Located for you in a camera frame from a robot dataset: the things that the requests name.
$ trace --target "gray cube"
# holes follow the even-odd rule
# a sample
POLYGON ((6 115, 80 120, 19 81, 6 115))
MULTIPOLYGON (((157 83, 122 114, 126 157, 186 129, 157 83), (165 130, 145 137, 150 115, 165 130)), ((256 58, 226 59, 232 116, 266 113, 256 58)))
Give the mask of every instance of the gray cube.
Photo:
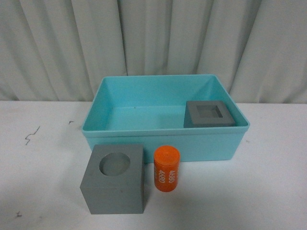
POLYGON ((187 101, 184 128, 226 127, 235 125, 222 101, 187 101))
POLYGON ((91 214, 143 213, 143 146, 95 145, 80 189, 91 214))

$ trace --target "white curtain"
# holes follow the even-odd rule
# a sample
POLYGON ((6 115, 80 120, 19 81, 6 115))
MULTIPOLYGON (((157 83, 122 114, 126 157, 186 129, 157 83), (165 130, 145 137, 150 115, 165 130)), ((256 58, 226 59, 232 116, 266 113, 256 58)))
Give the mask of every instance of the white curtain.
POLYGON ((91 101, 105 76, 207 73, 236 102, 307 103, 307 1, 0 1, 0 100, 91 101))

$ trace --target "turquoise plastic bin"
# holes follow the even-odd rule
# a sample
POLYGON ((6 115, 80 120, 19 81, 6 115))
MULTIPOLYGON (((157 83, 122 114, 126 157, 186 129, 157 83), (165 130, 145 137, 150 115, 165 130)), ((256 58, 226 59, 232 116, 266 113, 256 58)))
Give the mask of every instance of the turquoise plastic bin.
POLYGON ((249 122, 214 75, 125 76, 103 78, 82 132, 96 144, 143 144, 145 163, 171 145, 181 161, 229 160, 249 122), (221 100, 235 126, 184 128, 186 101, 221 100))

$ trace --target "white table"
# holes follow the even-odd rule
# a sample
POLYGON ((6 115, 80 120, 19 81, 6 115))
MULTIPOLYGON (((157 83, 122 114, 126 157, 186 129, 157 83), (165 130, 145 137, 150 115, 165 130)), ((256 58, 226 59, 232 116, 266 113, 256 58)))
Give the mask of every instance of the white table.
POLYGON ((251 126, 233 159, 182 162, 170 193, 145 165, 145 211, 129 215, 91 215, 79 189, 90 105, 0 102, 1 230, 307 229, 306 104, 238 104, 251 126))

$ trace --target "orange cylinder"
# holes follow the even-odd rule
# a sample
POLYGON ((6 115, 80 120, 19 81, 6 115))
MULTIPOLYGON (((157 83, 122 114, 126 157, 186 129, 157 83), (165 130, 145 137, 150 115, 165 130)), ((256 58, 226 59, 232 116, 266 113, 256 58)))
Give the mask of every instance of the orange cylinder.
POLYGON ((178 183, 180 152, 173 146, 164 145, 153 154, 154 185, 162 192, 174 190, 178 183))

